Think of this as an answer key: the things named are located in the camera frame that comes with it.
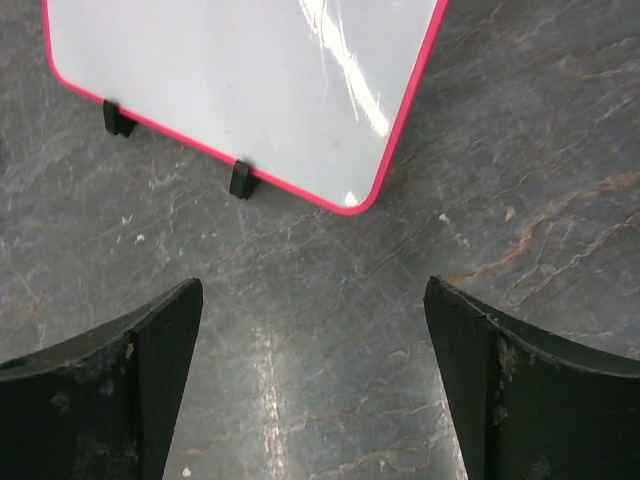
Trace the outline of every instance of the black stand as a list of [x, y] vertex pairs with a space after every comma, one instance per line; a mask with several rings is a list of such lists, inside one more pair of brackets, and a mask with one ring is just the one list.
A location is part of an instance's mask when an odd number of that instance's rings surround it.
[[125, 117], [120, 113], [118, 104], [105, 100], [102, 102], [102, 113], [104, 115], [104, 126], [112, 135], [122, 135], [129, 137], [136, 126], [136, 121]]
[[260, 180], [251, 173], [251, 166], [242, 160], [236, 160], [231, 173], [229, 193], [240, 200], [248, 199]]
[[0, 478], [160, 480], [202, 312], [202, 284], [0, 364]]
[[424, 305], [469, 480], [638, 478], [640, 362], [436, 278]]

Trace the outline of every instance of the white board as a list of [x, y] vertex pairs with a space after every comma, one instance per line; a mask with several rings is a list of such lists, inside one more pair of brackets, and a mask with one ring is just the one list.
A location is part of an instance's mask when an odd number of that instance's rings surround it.
[[96, 101], [343, 214], [368, 208], [448, 0], [42, 0]]

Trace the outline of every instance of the dark gray stone surface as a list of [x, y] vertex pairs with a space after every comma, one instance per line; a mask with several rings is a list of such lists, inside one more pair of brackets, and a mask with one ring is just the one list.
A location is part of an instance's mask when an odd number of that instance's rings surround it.
[[451, 0], [375, 206], [339, 217], [61, 88], [0, 0], [0, 361], [191, 276], [167, 479], [461, 478], [429, 275], [640, 358], [640, 3]]

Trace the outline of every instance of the black support foot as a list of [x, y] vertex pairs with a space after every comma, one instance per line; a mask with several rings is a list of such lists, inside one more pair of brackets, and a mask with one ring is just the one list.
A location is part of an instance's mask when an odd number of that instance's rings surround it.
[[129, 137], [136, 126], [136, 121], [125, 117], [120, 113], [117, 103], [105, 100], [102, 102], [102, 113], [104, 114], [104, 126], [112, 135], [122, 135]]
[[251, 172], [251, 166], [242, 160], [236, 160], [231, 173], [229, 193], [240, 200], [248, 199], [256, 189], [260, 180]]

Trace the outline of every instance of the marble table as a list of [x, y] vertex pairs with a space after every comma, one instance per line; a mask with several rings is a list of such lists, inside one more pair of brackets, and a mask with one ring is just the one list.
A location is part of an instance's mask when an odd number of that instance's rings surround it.
[[640, 358], [640, 4], [451, 0], [377, 203], [356, 217], [146, 128], [104, 131], [0, 0], [0, 361], [200, 277], [167, 479], [464, 478], [430, 275]]

